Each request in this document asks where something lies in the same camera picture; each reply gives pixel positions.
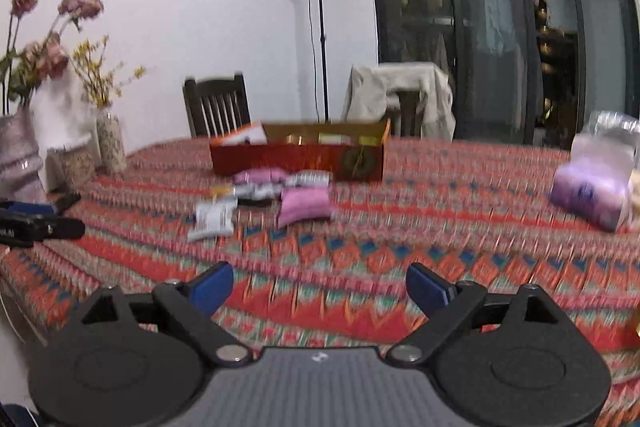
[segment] purple package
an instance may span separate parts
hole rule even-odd
[[[283,188],[281,198],[280,229],[303,219],[331,218],[335,210],[326,187]]]
[[[289,178],[289,173],[279,168],[249,169],[238,172],[234,183],[279,183]]]
[[[549,199],[607,232],[615,232],[629,218],[628,181],[606,164],[578,160],[562,165]]]

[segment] chair backrest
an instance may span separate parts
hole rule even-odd
[[[392,136],[420,136],[423,114],[418,114],[418,104],[420,103],[419,90],[396,90],[393,91],[400,102],[400,110],[388,110],[384,118],[391,120]],[[397,122],[400,122],[398,133]]]
[[[244,76],[184,81],[184,101],[193,136],[223,136],[251,123]]]

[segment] open cardboard box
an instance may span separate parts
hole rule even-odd
[[[243,137],[260,134],[267,143],[243,143]],[[319,135],[348,136],[351,144],[318,143]],[[254,123],[235,132],[212,138],[209,148],[214,173],[232,176],[247,169],[279,167],[287,172],[307,169],[329,171],[336,181],[382,180],[388,120],[373,123]],[[303,143],[287,143],[302,137]],[[366,143],[360,144],[360,138]]]

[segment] red tablecloth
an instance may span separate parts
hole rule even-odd
[[[420,261],[449,280],[492,291],[543,286],[604,354],[614,386],[601,417],[640,416],[640,238],[607,234],[551,206],[564,152],[392,140],[381,184],[338,184],[331,223],[273,226],[276,206],[240,210],[234,237],[187,243],[194,204],[214,182],[206,140],[141,150],[129,169],[85,186],[70,215],[87,234],[14,250],[0,263],[31,319],[59,328],[101,284],[147,291],[190,279],[218,260],[236,283],[215,319],[246,343],[394,343],[423,322],[404,271]]]

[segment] metal screw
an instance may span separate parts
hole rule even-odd
[[[422,350],[412,344],[400,344],[389,351],[389,355],[399,362],[415,362],[422,357]]]
[[[225,362],[240,362],[249,356],[249,350],[238,344],[227,344],[216,350],[216,355]]]

